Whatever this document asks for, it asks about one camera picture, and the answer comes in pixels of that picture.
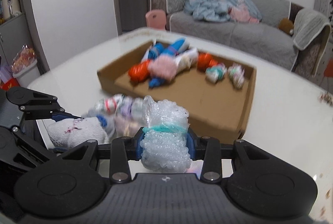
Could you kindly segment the blue white sock roll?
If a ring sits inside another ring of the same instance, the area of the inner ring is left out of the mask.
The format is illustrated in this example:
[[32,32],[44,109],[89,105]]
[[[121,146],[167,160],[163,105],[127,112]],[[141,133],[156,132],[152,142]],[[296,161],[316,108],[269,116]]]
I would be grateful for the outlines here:
[[177,56],[189,48],[189,43],[186,39],[178,39],[173,44],[168,45],[162,52],[162,55]]
[[155,60],[161,55],[165,47],[162,43],[156,43],[151,45],[145,52],[141,62],[147,61],[148,59]]

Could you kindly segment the pink fluffy pompom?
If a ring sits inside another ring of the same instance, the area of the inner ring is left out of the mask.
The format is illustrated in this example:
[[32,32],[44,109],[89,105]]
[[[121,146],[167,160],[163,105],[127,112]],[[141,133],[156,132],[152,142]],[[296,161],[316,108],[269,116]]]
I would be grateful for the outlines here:
[[171,82],[177,73],[177,63],[175,57],[160,55],[155,61],[149,63],[147,67],[153,78],[162,78]]

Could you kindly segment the bubble wrap bundle teal band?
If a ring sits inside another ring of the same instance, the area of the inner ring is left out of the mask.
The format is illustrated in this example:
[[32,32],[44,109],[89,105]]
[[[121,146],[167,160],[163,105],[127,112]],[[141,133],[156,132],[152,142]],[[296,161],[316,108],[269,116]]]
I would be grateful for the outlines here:
[[191,165],[186,146],[190,125],[187,109],[167,99],[156,102],[147,95],[143,115],[147,123],[139,143],[143,166],[157,173],[185,173]]

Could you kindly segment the brown plush toy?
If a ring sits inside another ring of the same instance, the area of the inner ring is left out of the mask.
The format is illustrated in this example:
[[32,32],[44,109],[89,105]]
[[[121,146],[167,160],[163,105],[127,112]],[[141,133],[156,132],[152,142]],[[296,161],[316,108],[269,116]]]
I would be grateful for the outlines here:
[[293,35],[293,29],[294,29],[293,22],[291,20],[289,20],[288,18],[283,18],[279,22],[278,29],[283,31],[287,35],[292,36]]

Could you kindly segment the clear bag patterned bundle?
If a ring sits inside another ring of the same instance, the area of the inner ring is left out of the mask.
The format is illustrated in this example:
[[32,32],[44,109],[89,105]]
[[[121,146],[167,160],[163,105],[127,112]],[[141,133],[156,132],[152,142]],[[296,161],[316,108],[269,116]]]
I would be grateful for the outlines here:
[[124,94],[100,99],[82,117],[96,117],[109,140],[122,136],[134,137],[140,128],[146,126],[143,99]]

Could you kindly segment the grey knitted throw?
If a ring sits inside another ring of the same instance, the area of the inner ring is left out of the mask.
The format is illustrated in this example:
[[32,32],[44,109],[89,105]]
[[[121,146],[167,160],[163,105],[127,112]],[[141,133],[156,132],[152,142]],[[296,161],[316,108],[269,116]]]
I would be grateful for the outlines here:
[[323,49],[326,48],[330,36],[330,22],[324,14],[313,9],[303,8],[295,18],[293,43],[298,50],[304,51],[325,30],[327,35],[323,37]]

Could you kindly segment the decorated refrigerator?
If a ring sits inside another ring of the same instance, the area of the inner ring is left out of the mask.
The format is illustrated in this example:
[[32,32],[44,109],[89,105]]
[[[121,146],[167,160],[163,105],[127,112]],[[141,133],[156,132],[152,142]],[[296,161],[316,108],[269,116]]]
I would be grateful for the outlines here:
[[330,74],[330,71],[332,71],[332,0],[315,0],[314,10],[322,13],[330,25],[330,28],[326,26],[322,32],[325,45],[320,51],[321,58],[315,81],[324,90],[332,92],[332,74]]

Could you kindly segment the pink plastic stool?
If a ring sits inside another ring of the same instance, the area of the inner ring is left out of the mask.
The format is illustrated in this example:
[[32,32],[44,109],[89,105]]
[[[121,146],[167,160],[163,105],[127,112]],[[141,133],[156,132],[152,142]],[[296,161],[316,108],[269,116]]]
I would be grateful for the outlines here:
[[154,28],[156,30],[166,30],[167,17],[162,9],[154,9],[146,13],[146,25],[147,27]]

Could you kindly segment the white pink patterned bag bundle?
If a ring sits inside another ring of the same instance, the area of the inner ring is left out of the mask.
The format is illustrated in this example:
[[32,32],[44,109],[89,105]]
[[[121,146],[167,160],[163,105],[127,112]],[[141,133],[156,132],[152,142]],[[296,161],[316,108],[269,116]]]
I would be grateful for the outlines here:
[[235,89],[242,89],[245,81],[244,69],[241,65],[233,63],[227,70],[229,79],[231,80]]

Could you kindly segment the white bundle teal band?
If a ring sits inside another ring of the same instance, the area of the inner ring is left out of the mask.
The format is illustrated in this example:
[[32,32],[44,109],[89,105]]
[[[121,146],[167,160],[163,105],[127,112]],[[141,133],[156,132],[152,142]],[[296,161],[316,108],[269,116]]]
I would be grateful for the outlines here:
[[212,67],[209,67],[205,71],[205,78],[213,83],[216,84],[217,82],[221,81],[227,72],[227,68],[224,64],[218,64]]

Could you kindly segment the blue yarn bundle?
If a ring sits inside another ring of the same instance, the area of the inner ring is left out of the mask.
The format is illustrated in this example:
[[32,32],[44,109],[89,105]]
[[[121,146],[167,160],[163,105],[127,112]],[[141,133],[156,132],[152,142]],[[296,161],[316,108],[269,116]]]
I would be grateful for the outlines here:
[[149,88],[152,89],[152,88],[156,88],[156,87],[160,87],[160,86],[164,85],[165,82],[166,82],[165,79],[155,77],[155,78],[152,78],[152,79],[148,82],[148,86],[149,86]]

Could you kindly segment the grey sofa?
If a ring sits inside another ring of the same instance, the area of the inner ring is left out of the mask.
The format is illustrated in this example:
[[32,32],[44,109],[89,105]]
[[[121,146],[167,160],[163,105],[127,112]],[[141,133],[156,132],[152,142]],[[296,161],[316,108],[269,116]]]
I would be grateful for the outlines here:
[[196,21],[183,11],[185,0],[150,0],[150,9],[166,13],[166,28],[171,32],[214,41],[249,53],[306,78],[316,76],[323,48],[322,33],[304,51],[298,50],[289,36],[278,29],[288,18],[295,23],[304,7],[289,0],[252,0],[262,15],[258,24]]

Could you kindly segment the orange plastic bag bundle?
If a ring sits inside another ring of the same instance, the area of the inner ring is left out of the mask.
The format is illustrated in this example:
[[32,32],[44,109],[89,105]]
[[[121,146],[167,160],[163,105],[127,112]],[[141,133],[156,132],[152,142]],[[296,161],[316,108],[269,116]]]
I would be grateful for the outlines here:
[[213,58],[209,53],[200,53],[197,61],[197,69],[205,72],[207,68],[217,66],[219,62]]

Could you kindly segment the brown cardboard box tray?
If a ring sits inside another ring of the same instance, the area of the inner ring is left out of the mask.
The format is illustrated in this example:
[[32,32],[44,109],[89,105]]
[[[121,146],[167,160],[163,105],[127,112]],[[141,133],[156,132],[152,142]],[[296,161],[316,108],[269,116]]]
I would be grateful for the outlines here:
[[133,98],[150,95],[155,101],[168,99],[187,109],[190,128],[197,136],[214,137],[223,144],[241,139],[251,112],[256,68],[241,64],[245,78],[242,89],[235,89],[228,76],[212,84],[196,67],[178,74],[170,84],[150,89],[148,81],[134,84],[128,75],[128,70],[141,61],[150,45],[152,41],[146,41],[98,70],[102,89]]

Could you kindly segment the light blue blanket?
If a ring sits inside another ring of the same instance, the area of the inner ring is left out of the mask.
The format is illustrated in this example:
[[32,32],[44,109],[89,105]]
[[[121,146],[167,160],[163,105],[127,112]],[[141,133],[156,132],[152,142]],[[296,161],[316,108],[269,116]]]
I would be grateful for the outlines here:
[[252,0],[185,0],[183,11],[197,21],[258,24],[262,20]]

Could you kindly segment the white grey sock bundle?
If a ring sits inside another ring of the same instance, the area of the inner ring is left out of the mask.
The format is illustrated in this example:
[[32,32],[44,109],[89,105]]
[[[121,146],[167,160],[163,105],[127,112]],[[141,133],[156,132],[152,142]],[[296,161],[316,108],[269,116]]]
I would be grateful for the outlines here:
[[87,140],[108,144],[107,132],[96,117],[85,119],[63,119],[50,124],[47,133],[57,148],[72,149]]

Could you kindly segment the small orange bag bundle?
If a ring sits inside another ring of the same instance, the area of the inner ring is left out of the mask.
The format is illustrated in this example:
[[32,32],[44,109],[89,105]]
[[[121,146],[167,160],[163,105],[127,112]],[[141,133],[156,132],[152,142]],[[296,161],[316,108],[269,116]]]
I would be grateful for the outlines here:
[[149,78],[150,72],[148,70],[148,66],[151,62],[152,62],[152,60],[148,59],[139,64],[133,65],[128,70],[128,75],[130,77],[130,81],[133,83],[141,83],[141,82],[144,82],[147,78]]

